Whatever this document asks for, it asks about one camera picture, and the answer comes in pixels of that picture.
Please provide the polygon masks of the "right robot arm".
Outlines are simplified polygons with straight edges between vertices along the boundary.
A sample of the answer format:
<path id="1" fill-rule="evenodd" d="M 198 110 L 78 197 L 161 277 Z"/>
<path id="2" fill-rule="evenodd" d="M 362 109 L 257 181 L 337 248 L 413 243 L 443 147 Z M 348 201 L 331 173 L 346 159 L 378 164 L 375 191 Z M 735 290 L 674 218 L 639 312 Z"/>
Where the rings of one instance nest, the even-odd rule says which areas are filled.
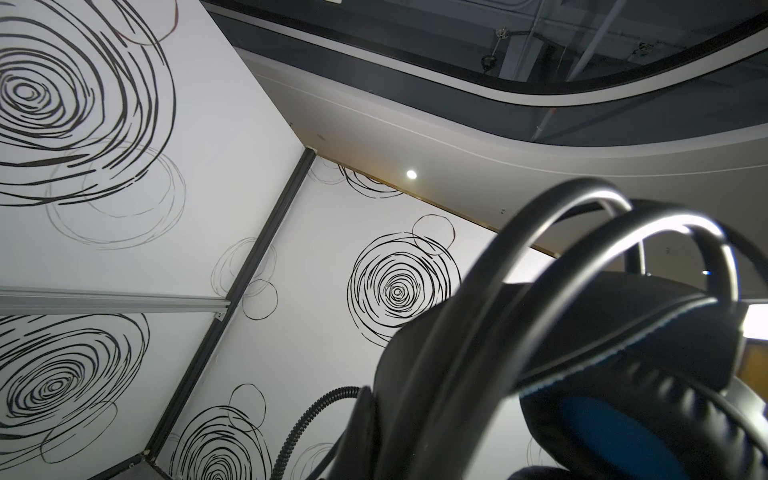
<path id="1" fill-rule="evenodd" d="M 356 399 L 360 390 L 361 388 L 357 386 L 343 386 L 335 388 L 315 400 L 299 417 L 283 442 L 277 460 L 272 467 L 270 479 L 280 480 L 283 478 L 296 445 L 317 416 L 319 416 L 327 407 L 340 400 Z"/>

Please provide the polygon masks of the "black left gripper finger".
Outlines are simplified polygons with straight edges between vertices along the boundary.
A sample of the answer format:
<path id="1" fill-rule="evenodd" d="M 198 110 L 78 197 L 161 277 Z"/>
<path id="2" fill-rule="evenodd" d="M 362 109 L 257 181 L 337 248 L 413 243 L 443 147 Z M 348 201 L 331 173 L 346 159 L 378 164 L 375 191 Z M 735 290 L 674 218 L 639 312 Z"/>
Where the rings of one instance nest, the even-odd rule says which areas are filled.
<path id="1" fill-rule="evenodd" d="M 356 398 L 328 479 L 373 479 L 380 446 L 377 401 L 365 386 Z"/>

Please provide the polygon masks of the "black blue headphones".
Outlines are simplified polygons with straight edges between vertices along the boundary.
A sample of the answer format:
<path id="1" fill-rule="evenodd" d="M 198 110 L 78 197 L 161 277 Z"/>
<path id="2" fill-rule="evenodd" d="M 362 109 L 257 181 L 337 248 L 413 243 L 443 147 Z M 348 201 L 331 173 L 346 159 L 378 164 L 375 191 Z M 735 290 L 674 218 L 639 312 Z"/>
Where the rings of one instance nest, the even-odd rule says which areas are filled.
<path id="1" fill-rule="evenodd" d="M 576 179 L 526 205 L 459 290 L 390 341 L 372 479 L 456 479 L 517 396 L 544 478 L 763 479 L 764 404 L 736 370 L 736 259 L 766 255 L 690 208 Z"/>

